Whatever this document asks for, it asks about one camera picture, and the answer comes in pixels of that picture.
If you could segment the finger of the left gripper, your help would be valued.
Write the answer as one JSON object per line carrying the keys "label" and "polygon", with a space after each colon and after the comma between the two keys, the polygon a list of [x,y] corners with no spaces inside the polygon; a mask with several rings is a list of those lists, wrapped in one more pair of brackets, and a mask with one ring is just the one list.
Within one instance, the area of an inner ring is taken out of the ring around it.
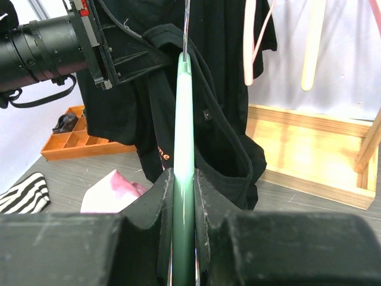
{"label": "finger of the left gripper", "polygon": [[169,55],[123,26],[104,1],[95,1],[95,12],[102,39],[101,55],[111,85],[120,85],[174,64]]}

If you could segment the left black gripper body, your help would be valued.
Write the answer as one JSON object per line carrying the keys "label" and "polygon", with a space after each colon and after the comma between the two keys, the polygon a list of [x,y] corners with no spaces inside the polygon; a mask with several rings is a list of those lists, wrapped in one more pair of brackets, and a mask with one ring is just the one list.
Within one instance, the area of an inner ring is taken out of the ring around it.
{"label": "left black gripper body", "polygon": [[113,87],[101,54],[102,39],[94,17],[90,1],[69,1],[71,23],[83,55],[97,87],[111,89]]}

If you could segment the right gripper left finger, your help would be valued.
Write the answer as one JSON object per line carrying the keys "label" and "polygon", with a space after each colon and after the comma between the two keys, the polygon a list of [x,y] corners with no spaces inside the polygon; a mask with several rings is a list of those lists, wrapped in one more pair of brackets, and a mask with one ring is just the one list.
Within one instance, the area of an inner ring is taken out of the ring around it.
{"label": "right gripper left finger", "polygon": [[174,175],[119,213],[1,216],[2,285],[166,285]]}

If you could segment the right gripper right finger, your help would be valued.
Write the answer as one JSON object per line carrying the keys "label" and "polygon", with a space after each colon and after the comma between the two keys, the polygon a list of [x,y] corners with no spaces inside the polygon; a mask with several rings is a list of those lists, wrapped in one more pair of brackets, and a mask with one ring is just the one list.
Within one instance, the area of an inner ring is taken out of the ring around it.
{"label": "right gripper right finger", "polygon": [[194,176],[201,285],[379,285],[380,244],[345,213],[252,212]]}

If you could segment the black printed t shirt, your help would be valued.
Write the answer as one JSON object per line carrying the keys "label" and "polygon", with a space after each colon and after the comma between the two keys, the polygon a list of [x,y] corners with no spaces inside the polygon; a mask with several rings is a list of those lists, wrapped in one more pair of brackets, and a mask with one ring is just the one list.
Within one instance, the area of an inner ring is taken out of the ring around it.
{"label": "black printed t shirt", "polygon": [[[149,29],[143,38],[172,63],[109,90],[97,88],[88,70],[78,72],[88,134],[134,145],[146,178],[155,182],[173,167],[177,59],[182,32],[172,24]],[[202,54],[194,43],[192,65],[195,165],[214,188],[238,208],[254,209],[257,180],[267,162],[264,150],[246,135],[248,90],[237,50]]]}

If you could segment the mint green hanger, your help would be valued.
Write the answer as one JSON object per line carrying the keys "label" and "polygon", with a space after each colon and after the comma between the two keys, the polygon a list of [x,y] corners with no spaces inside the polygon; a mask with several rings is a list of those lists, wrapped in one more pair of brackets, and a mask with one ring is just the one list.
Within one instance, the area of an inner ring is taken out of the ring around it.
{"label": "mint green hanger", "polygon": [[188,55],[190,1],[185,2],[174,127],[171,285],[196,285],[192,68]]}

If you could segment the pink t shirt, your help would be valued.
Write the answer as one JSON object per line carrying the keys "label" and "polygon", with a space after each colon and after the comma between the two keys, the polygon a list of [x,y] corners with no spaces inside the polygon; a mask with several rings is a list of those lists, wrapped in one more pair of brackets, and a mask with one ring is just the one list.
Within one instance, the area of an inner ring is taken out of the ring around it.
{"label": "pink t shirt", "polygon": [[137,182],[128,181],[118,170],[113,170],[85,192],[80,212],[118,213],[147,190]]}

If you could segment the salmon pink metal hanger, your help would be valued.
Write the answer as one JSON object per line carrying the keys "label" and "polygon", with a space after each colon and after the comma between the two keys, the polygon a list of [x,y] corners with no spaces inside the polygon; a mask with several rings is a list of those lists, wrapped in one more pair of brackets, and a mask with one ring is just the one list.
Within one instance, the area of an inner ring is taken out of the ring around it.
{"label": "salmon pink metal hanger", "polygon": [[244,83],[246,86],[251,86],[254,81],[253,65],[259,52],[260,44],[262,42],[266,27],[270,20],[273,9],[276,5],[276,1],[270,6],[270,9],[264,19],[264,23],[261,26],[260,34],[258,36],[257,43],[254,38],[254,23],[257,1],[246,0],[244,24],[243,24],[243,75]]}

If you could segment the yellow hanger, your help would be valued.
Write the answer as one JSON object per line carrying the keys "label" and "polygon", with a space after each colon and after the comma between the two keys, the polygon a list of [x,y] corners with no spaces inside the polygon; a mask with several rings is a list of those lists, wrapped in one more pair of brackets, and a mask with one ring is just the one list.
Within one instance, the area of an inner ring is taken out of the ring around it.
{"label": "yellow hanger", "polygon": [[303,91],[310,91],[314,84],[326,3],[313,1],[301,78]]}

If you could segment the pink plastic hanger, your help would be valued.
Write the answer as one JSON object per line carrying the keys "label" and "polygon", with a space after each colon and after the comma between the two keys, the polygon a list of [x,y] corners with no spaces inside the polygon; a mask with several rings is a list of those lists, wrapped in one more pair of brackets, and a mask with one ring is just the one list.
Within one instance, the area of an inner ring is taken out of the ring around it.
{"label": "pink plastic hanger", "polygon": [[380,4],[381,0],[369,0],[375,21],[378,26],[380,26],[381,22],[381,12],[380,12]]}

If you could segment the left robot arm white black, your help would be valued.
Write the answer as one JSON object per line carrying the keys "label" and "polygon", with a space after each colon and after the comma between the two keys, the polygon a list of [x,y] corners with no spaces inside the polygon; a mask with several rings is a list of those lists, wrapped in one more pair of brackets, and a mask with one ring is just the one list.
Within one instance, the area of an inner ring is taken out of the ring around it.
{"label": "left robot arm white black", "polygon": [[171,64],[169,56],[123,26],[103,1],[70,1],[64,16],[20,25],[10,1],[1,2],[1,107],[31,108],[67,96],[65,90],[19,103],[25,86],[63,85],[87,69],[103,89]]}

